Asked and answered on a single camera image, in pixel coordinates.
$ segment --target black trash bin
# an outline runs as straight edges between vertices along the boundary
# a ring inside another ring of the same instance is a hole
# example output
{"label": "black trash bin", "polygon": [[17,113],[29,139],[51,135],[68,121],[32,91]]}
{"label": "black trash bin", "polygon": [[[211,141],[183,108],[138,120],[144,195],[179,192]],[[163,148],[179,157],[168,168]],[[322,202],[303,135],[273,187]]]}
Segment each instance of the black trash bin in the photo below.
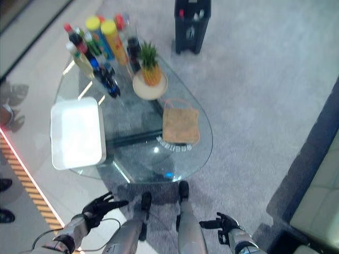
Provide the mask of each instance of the black trash bin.
{"label": "black trash bin", "polygon": [[199,54],[211,17],[211,0],[175,0],[174,17],[176,53],[189,49]]}

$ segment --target dark bottle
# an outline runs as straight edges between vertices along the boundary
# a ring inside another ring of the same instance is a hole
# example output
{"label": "dark bottle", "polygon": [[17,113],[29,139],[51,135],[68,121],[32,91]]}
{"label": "dark bottle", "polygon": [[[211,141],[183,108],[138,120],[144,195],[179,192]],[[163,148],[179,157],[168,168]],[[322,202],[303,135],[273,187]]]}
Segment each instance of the dark bottle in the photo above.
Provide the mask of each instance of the dark bottle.
{"label": "dark bottle", "polygon": [[91,66],[94,77],[104,85],[109,95],[113,98],[116,98],[118,95],[120,96],[120,88],[111,73],[105,67],[99,66],[99,63],[94,58],[91,59]]}
{"label": "dark bottle", "polygon": [[74,32],[72,27],[69,24],[64,25],[64,29],[68,33],[69,40],[76,46],[76,48],[83,53],[86,58],[90,61],[94,58],[92,53],[89,51],[86,43],[83,41],[83,38],[77,33]]}
{"label": "dark bottle", "polygon": [[130,37],[127,40],[127,53],[129,56],[129,61],[132,67],[132,70],[134,73],[136,73],[138,70],[141,69],[139,61],[138,61],[138,56],[140,53],[140,45],[137,37]]}

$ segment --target glass tabletop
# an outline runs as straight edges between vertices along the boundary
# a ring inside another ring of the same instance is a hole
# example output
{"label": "glass tabletop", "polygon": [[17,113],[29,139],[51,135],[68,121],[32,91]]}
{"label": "glass tabletop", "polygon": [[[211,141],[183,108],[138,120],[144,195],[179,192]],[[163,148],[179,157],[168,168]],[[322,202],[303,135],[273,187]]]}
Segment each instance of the glass tabletop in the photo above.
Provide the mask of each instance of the glass tabletop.
{"label": "glass tabletop", "polygon": [[[192,94],[162,59],[167,77],[164,95],[156,100],[139,98],[125,67],[113,64],[121,96],[112,98],[102,84],[88,79],[70,61],[63,72],[56,103],[93,97],[103,112],[106,161],[100,165],[70,169],[79,175],[115,183],[161,183],[181,180],[199,170],[209,159],[213,138],[209,120]],[[162,139],[163,110],[192,107],[199,111],[200,140],[195,144],[167,143]]]}

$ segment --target white tray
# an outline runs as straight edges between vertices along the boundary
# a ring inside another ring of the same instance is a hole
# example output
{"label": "white tray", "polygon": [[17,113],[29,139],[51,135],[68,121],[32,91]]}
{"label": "white tray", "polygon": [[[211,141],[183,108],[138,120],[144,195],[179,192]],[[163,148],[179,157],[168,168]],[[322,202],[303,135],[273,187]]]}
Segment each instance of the white tray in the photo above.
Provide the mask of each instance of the white tray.
{"label": "white tray", "polygon": [[52,164],[58,170],[102,163],[106,144],[101,108],[91,97],[51,109]]}

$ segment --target robot leg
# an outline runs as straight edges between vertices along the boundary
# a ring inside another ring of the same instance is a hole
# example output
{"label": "robot leg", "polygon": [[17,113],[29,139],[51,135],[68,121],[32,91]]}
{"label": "robot leg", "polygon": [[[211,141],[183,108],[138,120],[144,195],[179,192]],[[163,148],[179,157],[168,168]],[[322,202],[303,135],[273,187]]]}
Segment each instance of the robot leg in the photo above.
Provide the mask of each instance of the robot leg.
{"label": "robot leg", "polygon": [[207,254],[207,247],[199,222],[189,201],[189,185],[179,184],[180,215],[177,217],[179,254]]}
{"label": "robot leg", "polygon": [[149,218],[151,194],[142,195],[141,211],[135,214],[132,220],[126,221],[121,228],[114,233],[106,245],[104,254],[131,254],[136,253],[138,240],[146,239],[147,226],[145,221]]}

